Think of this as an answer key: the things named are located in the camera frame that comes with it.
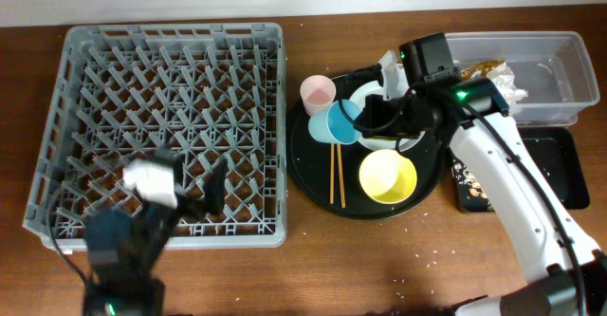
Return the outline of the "yellow bowl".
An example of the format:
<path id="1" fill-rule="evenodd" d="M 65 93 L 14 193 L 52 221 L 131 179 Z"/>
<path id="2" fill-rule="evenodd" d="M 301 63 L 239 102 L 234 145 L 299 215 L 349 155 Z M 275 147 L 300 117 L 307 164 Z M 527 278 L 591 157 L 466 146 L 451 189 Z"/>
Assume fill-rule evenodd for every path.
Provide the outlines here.
<path id="1" fill-rule="evenodd" d="M 394 205 L 413 194 L 417 171 L 412 161 L 396 150 L 377 150 L 359 166 L 359 183 L 363 192 L 376 203 Z"/>

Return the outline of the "white paper napkin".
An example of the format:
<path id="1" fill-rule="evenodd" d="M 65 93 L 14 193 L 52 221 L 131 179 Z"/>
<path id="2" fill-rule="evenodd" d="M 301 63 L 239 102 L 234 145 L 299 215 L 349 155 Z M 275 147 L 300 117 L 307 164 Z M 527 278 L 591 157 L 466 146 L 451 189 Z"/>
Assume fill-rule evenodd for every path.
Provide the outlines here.
<path id="1" fill-rule="evenodd" d="M 528 96 L 526 90 L 516 86 L 515 74 L 507 63 L 502 63 L 490 70 L 487 77 L 496 86 L 510 107 Z"/>

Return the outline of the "blue plastic cup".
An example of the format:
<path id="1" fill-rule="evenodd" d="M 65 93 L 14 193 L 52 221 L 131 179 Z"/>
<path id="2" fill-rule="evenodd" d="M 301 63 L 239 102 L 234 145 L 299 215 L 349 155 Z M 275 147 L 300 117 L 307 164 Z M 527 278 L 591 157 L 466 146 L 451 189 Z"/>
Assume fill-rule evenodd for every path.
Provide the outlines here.
<path id="1" fill-rule="evenodd" d="M 328 108 L 313 115 L 308 122 L 308 131 L 313 140 L 322 143 L 350 145 L 359 140 L 360 131 L 344 117 L 340 107 L 343 106 L 347 116 L 355 120 L 361 109 L 348 100 L 333 102 Z"/>

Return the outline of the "pink plastic cup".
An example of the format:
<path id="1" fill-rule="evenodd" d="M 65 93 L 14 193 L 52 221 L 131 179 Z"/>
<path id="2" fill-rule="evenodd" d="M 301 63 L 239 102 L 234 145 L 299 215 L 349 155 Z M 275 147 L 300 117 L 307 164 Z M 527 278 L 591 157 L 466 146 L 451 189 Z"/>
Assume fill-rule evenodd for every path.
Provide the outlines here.
<path id="1" fill-rule="evenodd" d="M 333 103 L 336 96 L 336 86 L 326 76 L 312 75 L 302 82 L 300 96 L 305 112 L 309 116 L 313 116 Z"/>

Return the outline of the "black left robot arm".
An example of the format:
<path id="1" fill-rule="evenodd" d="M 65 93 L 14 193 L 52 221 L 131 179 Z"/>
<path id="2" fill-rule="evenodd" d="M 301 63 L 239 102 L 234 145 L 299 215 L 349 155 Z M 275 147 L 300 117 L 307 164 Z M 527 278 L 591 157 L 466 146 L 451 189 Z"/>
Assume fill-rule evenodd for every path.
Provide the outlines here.
<path id="1" fill-rule="evenodd" d="M 122 169 L 125 187 L 137 193 L 143 209 L 135 216 L 122 210 L 96 213 L 85 224 L 91 275 L 84 290 L 84 315 L 159 315 L 165 285 L 152 269 L 184 217 L 218 215 L 225 205 L 228 162 L 221 157 L 203 182 L 204 196 L 177 191 L 182 163 L 160 148 L 151 158 L 136 158 Z"/>

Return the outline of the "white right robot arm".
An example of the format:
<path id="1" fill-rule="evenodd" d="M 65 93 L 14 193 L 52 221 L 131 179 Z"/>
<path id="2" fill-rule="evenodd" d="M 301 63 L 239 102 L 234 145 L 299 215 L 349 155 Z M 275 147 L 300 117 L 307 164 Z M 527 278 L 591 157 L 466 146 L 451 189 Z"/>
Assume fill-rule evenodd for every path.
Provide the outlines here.
<path id="1" fill-rule="evenodd" d="M 562 206 L 487 78 L 417 83 L 365 100 L 360 120 L 393 134 L 433 131 L 480 181 L 527 282 L 502 296 L 453 305 L 448 315 L 603 315 L 606 255 Z"/>

